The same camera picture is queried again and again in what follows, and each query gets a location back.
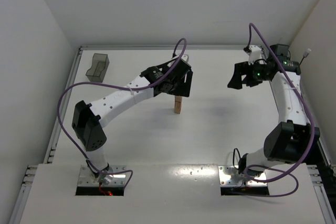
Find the long wood block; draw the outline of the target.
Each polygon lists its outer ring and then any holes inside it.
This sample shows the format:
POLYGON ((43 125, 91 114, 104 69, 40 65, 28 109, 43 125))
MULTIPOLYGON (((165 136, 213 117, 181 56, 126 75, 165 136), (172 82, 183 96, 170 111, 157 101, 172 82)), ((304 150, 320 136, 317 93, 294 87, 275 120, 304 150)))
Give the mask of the long wood block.
POLYGON ((175 108, 181 108, 182 107, 182 101, 181 100, 175 100, 174 101, 174 107, 175 108))

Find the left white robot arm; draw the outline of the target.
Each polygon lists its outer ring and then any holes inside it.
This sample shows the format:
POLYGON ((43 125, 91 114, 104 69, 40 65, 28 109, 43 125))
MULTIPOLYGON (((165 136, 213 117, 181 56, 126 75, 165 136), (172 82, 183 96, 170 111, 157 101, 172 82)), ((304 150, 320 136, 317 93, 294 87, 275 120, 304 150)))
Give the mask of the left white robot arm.
POLYGON ((188 55, 183 55, 176 66, 170 60, 147 68, 126 85, 124 90, 90 103, 80 101, 76 104, 72 128, 85 148, 87 164, 94 178, 103 176, 100 171, 106 173, 111 170, 103 151, 107 141, 104 127, 127 109, 161 93, 189 97, 192 75, 188 55))

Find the wood cube red letter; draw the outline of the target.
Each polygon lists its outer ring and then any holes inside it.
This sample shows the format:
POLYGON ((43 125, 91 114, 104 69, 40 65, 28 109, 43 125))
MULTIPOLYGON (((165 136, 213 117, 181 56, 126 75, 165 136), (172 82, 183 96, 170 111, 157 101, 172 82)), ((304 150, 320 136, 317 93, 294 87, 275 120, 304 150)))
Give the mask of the wood cube red letter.
POLYGON ((174 108, 174 113, 175 113, 175 114, 181 114, 181 110, 182 110, 181 107, 175 107, 175 108, 174 108))

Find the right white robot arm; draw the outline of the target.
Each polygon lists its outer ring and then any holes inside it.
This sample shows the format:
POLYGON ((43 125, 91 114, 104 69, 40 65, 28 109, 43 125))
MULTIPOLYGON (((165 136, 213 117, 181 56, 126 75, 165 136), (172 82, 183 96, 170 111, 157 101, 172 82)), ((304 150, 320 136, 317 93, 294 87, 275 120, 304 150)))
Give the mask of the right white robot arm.
POLYGON ((264 81, 270 83, 278 111, 278 124, 267 135, 264 146, 244 154, 238 162, 238 172, 258 177, 266 168, 280 164, 295 164, 301 158, 308 160, 310 151, 320 137, 318 127, 311 127, 300 91, 301 69, 292 61, 288 46, 272 45, 265 57, 263 49, 250 45, 244 48, 248 61, 234 65, 228 88, 255 87, 264 81))

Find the plain wood cube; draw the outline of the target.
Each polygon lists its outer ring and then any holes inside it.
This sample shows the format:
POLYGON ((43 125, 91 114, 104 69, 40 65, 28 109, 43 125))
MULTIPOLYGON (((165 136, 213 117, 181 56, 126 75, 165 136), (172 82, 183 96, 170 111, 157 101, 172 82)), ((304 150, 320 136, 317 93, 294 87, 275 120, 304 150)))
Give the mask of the plain wood cube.
POLYGON ((182 102, 182 97, 181 96, 175 96, 175 101, 182 102))

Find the grey plastic tray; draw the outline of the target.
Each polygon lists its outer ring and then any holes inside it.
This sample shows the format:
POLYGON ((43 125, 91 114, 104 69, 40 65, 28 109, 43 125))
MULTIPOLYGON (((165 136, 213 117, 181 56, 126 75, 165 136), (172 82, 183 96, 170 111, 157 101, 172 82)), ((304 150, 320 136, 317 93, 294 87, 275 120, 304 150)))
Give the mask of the grey plastic tray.
POLYGON ((88 80, 90 82, 103 83, 109 63, 110 61, 107 54, 94 53, 91 67, 86 72, 88 80))

